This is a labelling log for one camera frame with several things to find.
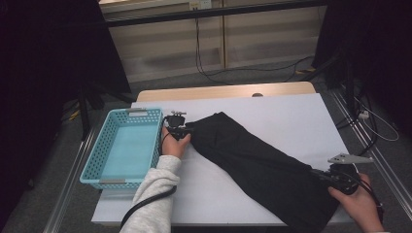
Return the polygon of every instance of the person's hand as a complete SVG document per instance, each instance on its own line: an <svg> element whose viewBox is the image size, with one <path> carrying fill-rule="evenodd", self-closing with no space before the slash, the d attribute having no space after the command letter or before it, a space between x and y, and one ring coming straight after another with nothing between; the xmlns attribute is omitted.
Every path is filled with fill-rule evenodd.
<svg viewBox="0 0 412 233"><path fill-rule="evenodd" d="M362 180L370 183L367 175L361 173L359 175ZM328 191L332 197L342 204L363 232L385 231L379 220L376 203L363 187L359 186L352 195L346 195L333 187L329 187Z"/></svg>
<svg viewBox="0 0 412 233"><path fill-rule="evenodd" d="M162 153L182 159L183 154L185 153L185 148L190 142L190 134L186 135L184 139L177 141L164 126L161 129L161 133L163 140L163 145L161 146Z"/></svg>

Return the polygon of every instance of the light blue basket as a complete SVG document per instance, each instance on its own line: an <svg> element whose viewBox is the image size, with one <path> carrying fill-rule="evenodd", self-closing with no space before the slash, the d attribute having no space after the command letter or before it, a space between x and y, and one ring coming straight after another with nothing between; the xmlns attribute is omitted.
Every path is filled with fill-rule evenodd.
<svg viewBox="0 0 412 233"><path fill-rule="evenodd" d="M158 162L161 109L108 113L80 177L98 189L135 188Z"/></svg>

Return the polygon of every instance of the black pants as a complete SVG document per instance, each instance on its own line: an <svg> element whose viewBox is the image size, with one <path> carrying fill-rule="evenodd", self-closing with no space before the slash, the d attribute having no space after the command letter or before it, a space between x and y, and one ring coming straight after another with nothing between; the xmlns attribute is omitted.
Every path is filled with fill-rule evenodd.
<svg viewBox="0 0 412 233"><path fill-rule="evenodd" d="M191 143L201 155L296 231L320 232L336 211L338 202L310 175L311 166L266 144L226 114L187 127L194 128Z"/></svg>

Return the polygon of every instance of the white tabletop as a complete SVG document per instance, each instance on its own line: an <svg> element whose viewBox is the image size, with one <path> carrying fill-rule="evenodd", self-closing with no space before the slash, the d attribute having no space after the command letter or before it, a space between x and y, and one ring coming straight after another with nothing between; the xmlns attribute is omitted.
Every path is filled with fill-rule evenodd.
<svg viewBox="0 0 412 233"><path fill-rule="evenodd" d="M327 170L327 160L345 152L339 133L319 94L138 102L132 107L160 107L187 112L186 122L224 112L264 142L313 168ZM247 196L220 167L188 146L174 194L174 225L284 225ZM91 221L120 224L135 190L103 190ZM338 209L330 222L352 221Z"/></svg>

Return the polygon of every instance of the gray sleeve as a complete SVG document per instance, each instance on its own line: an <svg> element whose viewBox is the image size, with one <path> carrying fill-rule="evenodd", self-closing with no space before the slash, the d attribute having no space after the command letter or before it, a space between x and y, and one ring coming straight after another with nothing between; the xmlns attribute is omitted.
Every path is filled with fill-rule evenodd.
<svg viewBox="0 0 412 233"><path fill-rule="evenodd" d="M180 165L181 160L175 156L161 156L156 168L149 170L137 189L132 206L177 185L180 179L175 174ZM120 232L170 232L172 205L173 197L168 196L140 208L129 218Z"/></svg>

